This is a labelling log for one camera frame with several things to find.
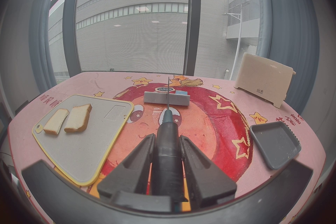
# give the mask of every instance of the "building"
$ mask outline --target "building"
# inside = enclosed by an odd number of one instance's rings
[[[224,79],[236,54],[240,13],[246,0],[201,0],[196,76]],[[55,76],[69,76],[62,42],[63,4],[49,17],[49,48]],[[188,0],[77,0],[76,42],[82,71],[183,72]],[[255,54],[260,3],[243,7],[237,77],[245,52]]]

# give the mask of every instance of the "gray tray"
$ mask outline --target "gray tray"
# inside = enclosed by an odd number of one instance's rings
[[[273,170],[281,168],[301,150],[299,140],[281,121],[252,125],[250,133],[267,166]]]
[[[58,109],[91,104],[86,130],[66,133],[63,121],[58,135],[46,134],[43,126]],[[72,95],[53,108],[33,128],[33,135],[49,159],[73,182],[91,185],[133,110],[133,103],[99,97]]]

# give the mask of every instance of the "street lamp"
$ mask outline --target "street lamp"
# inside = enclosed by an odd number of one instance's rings
[[[231,71],[231,75],[230,75],[230,80],[232,80],[232,76],[233,76],[233,72],[236,68],[236,64],[237,64],[237,58],[238,58],[238,52],[239,52],[239,46],[240,46],[240,39],[242,37],[242,25],[243,25],[243,7],[245,5],[249,4],[249,1],[251,0],[245,0],[243,3],[240,3],[232,8],[235,8],[237,6],[240,6],[240,13],[224,13],[223,15],[229,15],[232,16],[238,20],[240,20],[240,25],[239,25],[239,36],[238,36],[238,44],[237,44],[237,50],[236,50],[236,56],[234,58],[234,62],[233,62],[233,67],[232,67],[232,71]]]

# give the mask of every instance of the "cutting board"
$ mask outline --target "cutting board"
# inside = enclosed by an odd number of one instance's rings
[[[58,135],[46,134],[43,126],[58,109],[91,104],[89,122],[82,132],[66,133],[63,121]],[[75,94],[46,114],[33,127],[33,135],[48,158],[80,186],[94,183],[120,131],[132,113],[132,102]]]

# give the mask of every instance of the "toast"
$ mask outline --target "toast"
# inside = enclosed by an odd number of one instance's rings
[[[58,109],[44,125],[43,128],[44,132],[47,134],[58,135],[62,123],[68,115],[69,115],[68,109],[64,108]]]
[[[64,131],[67,133],[74,133],[86,130],[91,109],[91,104],[74,106],[71,109],[70,116],[66,122]]]

